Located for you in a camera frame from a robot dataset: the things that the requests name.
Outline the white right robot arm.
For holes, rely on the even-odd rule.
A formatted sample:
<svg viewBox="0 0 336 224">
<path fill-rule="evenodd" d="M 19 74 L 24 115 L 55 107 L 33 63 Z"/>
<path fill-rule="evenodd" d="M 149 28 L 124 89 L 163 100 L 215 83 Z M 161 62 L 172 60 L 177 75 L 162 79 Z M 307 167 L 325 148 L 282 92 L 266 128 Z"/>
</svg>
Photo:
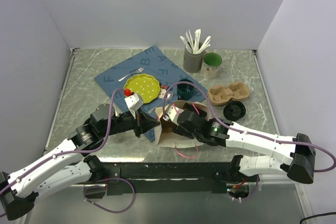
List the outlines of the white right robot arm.
<svg viewBox="0 0 336 224">
<path fill-rule="evenodd" d="M 312 184 L 316 151 L 309 137 L 299 133 L 295 137 L 268 134 L 246 128 L 236 122 L 224 123 L 206 113 L 171 108 L 167 120 L 182 129 L 181 134 L 196 138 L 210 146 L 241 148 L 259 153 L 243 156 L 230 167 L 230 177 L 242 181 L 245 177 L 264 174 L 286 175 L 294 182 Z"/>
</svg>

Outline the kraft paper cakes bag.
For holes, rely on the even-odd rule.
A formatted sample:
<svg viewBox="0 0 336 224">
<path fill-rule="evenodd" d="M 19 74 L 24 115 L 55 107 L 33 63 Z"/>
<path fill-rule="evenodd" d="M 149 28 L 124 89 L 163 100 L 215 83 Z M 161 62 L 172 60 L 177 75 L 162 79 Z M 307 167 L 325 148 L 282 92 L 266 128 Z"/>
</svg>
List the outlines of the kraft paper cakes bag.
<svg viewBox="0 0 336 224">
<path fill-rule="evenodd" d="M 191 106 L 191 109 L 195 110 L 197 114 L 201 114 L 201 112 L 205 112 L 205 118 L 211 119 L 212 115 L 208 106 L 201 104 L 199 102 L 189 102 L 189 101 L 175 101 L 173 102 L 178 108 L 185 110 L 187 105 Z M 183 137 L 177 135 L 172 132 L 172 128 L 176 126 L 176 124 L 172 123 L 171 121 L 165 121 L 163 116 L 163 109 L 159 107 L 155 109 L 155 114 L 157 116 L 157 120 L 160 122 L 160 125 L 154 128 L 154 136 L 155 136 L 155 143 L 159 147 L 169 147 L 173 148 L 175 152 L 187 159 L 196 159 L 199 156 L 199 147 L 203 145 L 200 143 L 196 138 L 189 139 L 187 137 Z"/>
</svg>

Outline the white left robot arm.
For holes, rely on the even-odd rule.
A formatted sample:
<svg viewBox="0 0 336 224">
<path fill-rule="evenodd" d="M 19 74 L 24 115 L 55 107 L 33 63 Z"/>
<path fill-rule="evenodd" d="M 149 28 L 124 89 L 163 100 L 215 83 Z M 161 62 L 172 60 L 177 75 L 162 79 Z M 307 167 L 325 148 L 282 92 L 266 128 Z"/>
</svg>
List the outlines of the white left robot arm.
<svg viewBox="0 0 336 224">
<path fill-rule="evenodd" d="M 1 205 L 7 220 L 29 213 L 44 197 L 82 182 L 98 183 L 104 170 L 93 155 L 110 135 L 133 131 L 135 136 L 159 125 L 141 108 L 115 114 L 114 107 L 102 104 L 85 123 L 48 154 L 11 174 L 1 172 Z"/>
</svg>

